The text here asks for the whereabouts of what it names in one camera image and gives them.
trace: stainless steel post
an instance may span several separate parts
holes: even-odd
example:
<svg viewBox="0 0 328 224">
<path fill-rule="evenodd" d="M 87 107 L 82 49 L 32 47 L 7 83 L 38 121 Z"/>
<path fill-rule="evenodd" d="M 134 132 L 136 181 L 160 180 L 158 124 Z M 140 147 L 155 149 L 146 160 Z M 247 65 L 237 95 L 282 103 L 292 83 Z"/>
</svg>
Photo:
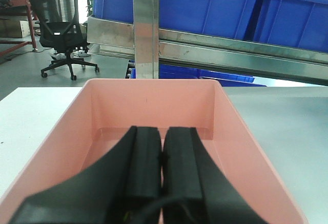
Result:
<svg viewBox="0 0 328 224">
<path fill-rule="evenodd" d="M 158 0 L 133 0 L 137 78 L 158 78 Z"/>
</svg>

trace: white table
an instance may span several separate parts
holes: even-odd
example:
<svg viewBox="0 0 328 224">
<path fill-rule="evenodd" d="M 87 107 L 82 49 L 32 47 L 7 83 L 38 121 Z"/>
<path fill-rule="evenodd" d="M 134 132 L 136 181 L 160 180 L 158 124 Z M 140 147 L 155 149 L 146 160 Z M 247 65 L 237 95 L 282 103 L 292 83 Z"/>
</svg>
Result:
<svg viewBox="0 0 328 224">
<path fill-rule="evenodd" d="M 80 88 L 18 88 L 0 101 L 0 196 Z M 310 224 L 328 223 L 328 87 L 226 88 Z"/>
</svg>

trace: white shoes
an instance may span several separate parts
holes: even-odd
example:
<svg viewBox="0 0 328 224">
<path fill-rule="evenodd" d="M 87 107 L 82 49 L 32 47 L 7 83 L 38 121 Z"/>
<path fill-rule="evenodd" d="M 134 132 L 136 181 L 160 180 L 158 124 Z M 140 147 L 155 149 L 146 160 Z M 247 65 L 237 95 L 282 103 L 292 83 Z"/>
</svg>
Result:
<svg viewBox="0 0 328 224">
<path fill-rule="evenodd" d="M 50 56 L 52 59 L 54 60 L 62 60 L 65 59 L 66 56 L 64 53 L 50 53 Z M 80 51 L 75 51 L 71 53 L 71 58 L 75 58 L 75 57 L 88 57 L 90 56 L 90 54 L 85 53 L 83 50 Z"/>
</svg>

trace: red table frame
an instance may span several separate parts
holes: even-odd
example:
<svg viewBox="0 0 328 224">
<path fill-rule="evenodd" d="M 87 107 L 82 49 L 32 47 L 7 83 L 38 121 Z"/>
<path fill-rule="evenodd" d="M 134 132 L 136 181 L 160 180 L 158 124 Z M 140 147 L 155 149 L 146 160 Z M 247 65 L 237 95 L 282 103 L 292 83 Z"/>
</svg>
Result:
<svg viewBox="0 0 328 224">
<path fill-rule="evenodd" d="M 0 11 L 0 15 L 20 15 L 20 16 L 27 16 L 28 22 L 29 22 L 29 27 L 30 27 L 30 34 L 31 34 L 31 41 L 10 41 L 10 40 L 0 40 L 0 44 L 15 44 L 16 46 L 13 46 L 5 51 L 0 52 L 0 56 L 6 55 L 14 50 L 17 50 L 20 47 L 23 47 L 25 45 L 32 45 L 34 51 L 36 51 L 36 41 L 35 41 L 35 36 L 34 36 L 34 30 L 33 30 L 33 23 L 32 23 L 32 16 L 31 16 L 31 4 L 29 0 L 10 0 L 12 3 L 13 7 L 18 7 L 18 6 L 25 6 L 26 8 L 26 13 L 14 13 L 14 12 L 9 12 L 6 11 L 6 9 L 2 9 Z"/>
</svg>

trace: pink plastic tray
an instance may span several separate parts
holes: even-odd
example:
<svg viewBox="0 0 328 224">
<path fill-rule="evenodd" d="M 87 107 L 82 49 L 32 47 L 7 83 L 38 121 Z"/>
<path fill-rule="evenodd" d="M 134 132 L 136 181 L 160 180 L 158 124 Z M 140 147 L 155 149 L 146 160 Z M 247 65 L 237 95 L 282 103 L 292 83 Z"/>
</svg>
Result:
<svg viewBox="0 0 328 224">
<path fill-rule="evenodd" d="M 131 125 L 196 127 L 226 177 L 270 224 L 308 223 L 215 80 L 88 81 L 0 202 L 7 223 L 25 197 L 70 178 L 110 150 Z"/>
</svg>

